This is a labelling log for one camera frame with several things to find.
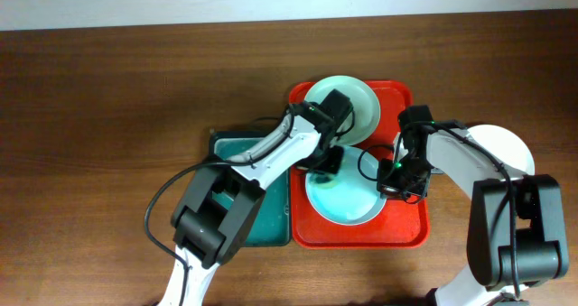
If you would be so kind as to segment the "light blue plate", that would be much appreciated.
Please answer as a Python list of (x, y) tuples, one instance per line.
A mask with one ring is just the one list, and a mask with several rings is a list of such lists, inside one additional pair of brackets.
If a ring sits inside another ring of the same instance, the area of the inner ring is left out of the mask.
[(337, 225), (357, 226), (375, 218), (386, 206), (387, 199), (380, 196), (374, 181), (359, 172), (362, 150), (351, 146), (344, 149), (340, 170), (335, 175), (338, 184), (331, 188), (312, 186), (309, 179), (313, 173), (309, 173), (305, 191), (313, 209), (324, 219)]

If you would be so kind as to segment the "pale green plate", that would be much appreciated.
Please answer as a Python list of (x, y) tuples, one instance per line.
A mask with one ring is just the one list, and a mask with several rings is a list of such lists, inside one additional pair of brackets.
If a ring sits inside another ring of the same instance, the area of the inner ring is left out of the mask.
[(338, 75), (316, 82), (308, 90), (304, 100), (320, 104), (334, 89), (350, 99), (355, 114), (355, 117), (348, 116), (339, 128), (340, 132), (345, 132), (353, 124), (353, 127), (341, 135), (336, 143), (355, 145), (365, 141), (375, 132), (380, 121), (381, 109), (377, 95), (362, 80)]

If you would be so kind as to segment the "white plate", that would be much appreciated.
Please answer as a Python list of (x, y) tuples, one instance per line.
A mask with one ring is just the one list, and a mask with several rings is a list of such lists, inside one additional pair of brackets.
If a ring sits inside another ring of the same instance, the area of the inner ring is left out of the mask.
[(475, 125), (469, 128), (471, 137), (507, 165), (534, 175), (535, 161), (524, 141), (498, 125)]

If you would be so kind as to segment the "green yellow sponge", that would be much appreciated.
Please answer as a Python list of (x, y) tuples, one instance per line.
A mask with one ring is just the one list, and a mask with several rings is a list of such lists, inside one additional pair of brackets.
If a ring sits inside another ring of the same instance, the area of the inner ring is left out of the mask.
[(330, 173), (314, 173), (309, 179), (312, 186), (331, 188), (338, 184), (335, 175)]

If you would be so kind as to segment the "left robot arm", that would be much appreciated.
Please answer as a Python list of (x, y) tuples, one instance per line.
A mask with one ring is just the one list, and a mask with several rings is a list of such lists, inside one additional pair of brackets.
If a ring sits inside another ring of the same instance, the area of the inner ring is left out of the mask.
[(290, 104), (276, 128), (243, 153), (210, 154), (169, 180), (192, 176), (171, 216), (175, 247), (161, 247), (175, 260), (162, 305), (202, 303), (217, 269), (245, 244), (267, 188), (287, 170), (339, 171), (344, 150), (335, 142), (352, 112), (337, 89), (320, 103)]

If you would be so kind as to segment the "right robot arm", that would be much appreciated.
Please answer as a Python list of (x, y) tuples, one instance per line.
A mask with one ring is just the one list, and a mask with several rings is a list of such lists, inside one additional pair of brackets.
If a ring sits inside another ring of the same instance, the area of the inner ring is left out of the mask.
[(558, 182), (535, 173), (534, 158), (513, 132), (436, 121), (429, 107), (397, 117), (393, 157), (380, 162), (377, 190), (407, 204), (424, 201), (434, 171), (471, 202), (468, 263), (425, 304), (522, 305), (521, 293), (566, 275), (570, 257)]

